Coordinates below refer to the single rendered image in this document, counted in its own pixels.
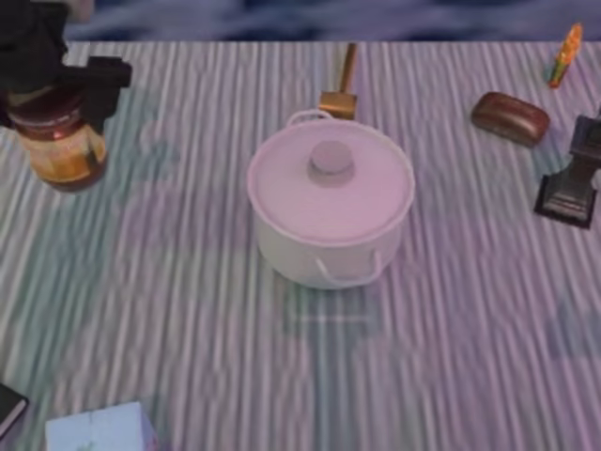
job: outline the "pot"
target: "pot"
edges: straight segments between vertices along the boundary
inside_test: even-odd
[[[275,271],[310,288],[353,288],[378,279],[396,255],[415,179],[381,132],[309,110],[260,146],[247,191],[259,250]]]

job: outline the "candle jar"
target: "candle jar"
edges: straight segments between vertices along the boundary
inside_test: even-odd
[[[83,90],[74,86],[7,98],[8,117],[31,168],[60,191],[83,190],[99,180],[106,168],[104,139],[83,120],[83,100]]]

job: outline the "blue background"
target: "blue background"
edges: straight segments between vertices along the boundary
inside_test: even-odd
[[[70,39],[601,39],[594,0],[97,0]]]

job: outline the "wooden handle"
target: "wooden handle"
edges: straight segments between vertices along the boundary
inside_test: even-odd
[[[342,68],[342,78],[340,80],[340,92],[350,90],[350,82],[355,70],[355,60],[357,59],[357,44],[348,44],[347,56],[345,56],[345,65]]]

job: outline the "orange jar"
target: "orange jar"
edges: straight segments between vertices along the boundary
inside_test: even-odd
[[[9,95],[7,113],[38,177],[57,190],[77,192],[102,177],[104,139],[82,116],[84,92],[73,86]]]

